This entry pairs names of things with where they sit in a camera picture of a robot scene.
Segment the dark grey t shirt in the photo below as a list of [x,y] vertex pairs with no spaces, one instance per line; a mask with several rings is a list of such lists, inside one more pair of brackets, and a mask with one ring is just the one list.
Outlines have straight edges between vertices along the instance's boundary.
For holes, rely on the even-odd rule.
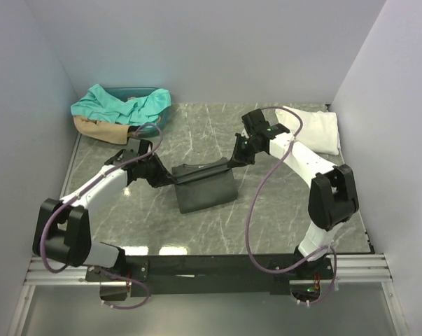
[[182,214],[234,201],[237,184],[226,157],[207,164],[182,164],[172,168],[179,211]]

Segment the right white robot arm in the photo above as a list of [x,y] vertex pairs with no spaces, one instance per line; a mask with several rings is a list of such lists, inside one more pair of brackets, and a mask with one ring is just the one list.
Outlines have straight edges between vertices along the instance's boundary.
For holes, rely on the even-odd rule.
[[[245,224],[245,245],[249,260],[260,271],[283,274],[295,271],[301,279],[310,279],[318,271],[318,262],[331,247],[342,223],[359,210],[353,170],[347,164],[334,165],[299,142],[293,135],[282,133],[273,139],[263,135],[246,137],[236,134],[231,166],[252,165],[257,153],[266,152],[277,163],[267,172],[257,187]],[[249,230],[257,198],[269,177],[282,165],[290,167],[309,187],[308,214],[311,222],[304,239],[297,246],[301,258],[284,269],[262,266],[252,253]]]

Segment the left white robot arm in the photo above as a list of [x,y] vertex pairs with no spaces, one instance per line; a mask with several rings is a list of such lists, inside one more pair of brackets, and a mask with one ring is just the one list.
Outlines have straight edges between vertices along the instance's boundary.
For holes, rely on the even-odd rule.
[[56,274],[68,266],[100,267],[110,281],[119,281],[127,275],[125,250],[95,242],[90,216],[138,179],[145,179],[154,188],[176,182],[156,154],[128,161],[115,155],[76,191],[59,200],[45,200],[39,210],[32,246],[45,268]]

